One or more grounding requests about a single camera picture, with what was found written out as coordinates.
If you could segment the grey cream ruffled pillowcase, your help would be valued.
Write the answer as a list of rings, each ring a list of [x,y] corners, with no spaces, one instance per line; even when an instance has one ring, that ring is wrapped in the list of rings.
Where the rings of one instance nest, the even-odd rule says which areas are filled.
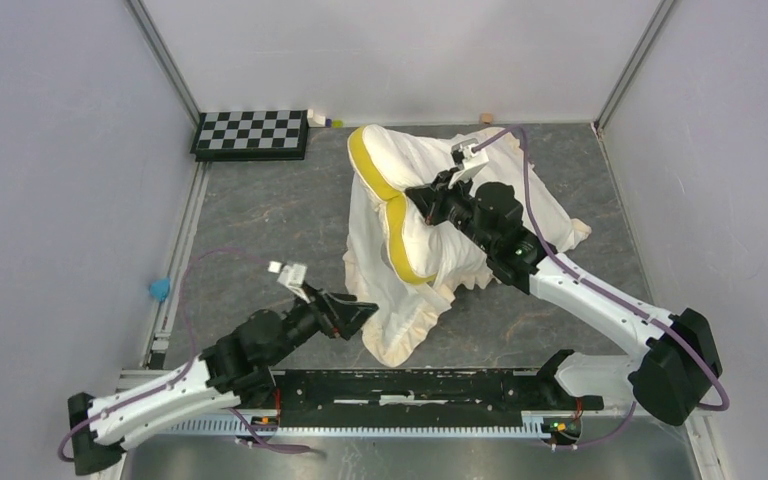
[[[407,188],[430,183],[439,172],[454,167],[453,145],[470,138],[490,140],[501,131],[486,127],[438,139],[377,125],[365,139],[375,166],[405,194]],[[435,274],[433,282],[411,285],[397,277],[387,259],[383,215],[353,169],[343,256],[345,286],[359,300],[379,306],[362,328],[362,342],[387,367],[408,360],[439,317],[451,309],[457,288],[484,289],[494,279],[479,247],[449,222],[426,225],[409,199],[402,236],[413,268],[421,275]]]

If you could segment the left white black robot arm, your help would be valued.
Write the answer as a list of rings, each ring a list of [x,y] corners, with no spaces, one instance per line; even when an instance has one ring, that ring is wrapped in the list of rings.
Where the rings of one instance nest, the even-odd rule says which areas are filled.
[[[86,392],[68,400],[70,431],[58,453],[78,476],[106,470],[161,431],[226,408],[271,408],[271,371],[312,337],[351,339],[378,312],[350,294],[308,289],[284,312],[259,309],[231,333],[182,366],[138,387],[106,397]]]

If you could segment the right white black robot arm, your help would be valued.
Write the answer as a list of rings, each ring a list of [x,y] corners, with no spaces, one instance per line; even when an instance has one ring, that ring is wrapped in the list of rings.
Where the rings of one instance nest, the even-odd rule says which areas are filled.
[[[651,305],[575,264],[545,238],[529,196],[518,200],[500,182],[474,188],[452,170],[405,195],[426,225],[448,223],[472,241],[502,284],[572,314],[621,349],[619,356],[556,355],[537,382],[545,405],[614,396],[674,426],[696,410],[730,408],[708,319],[692,308]]]

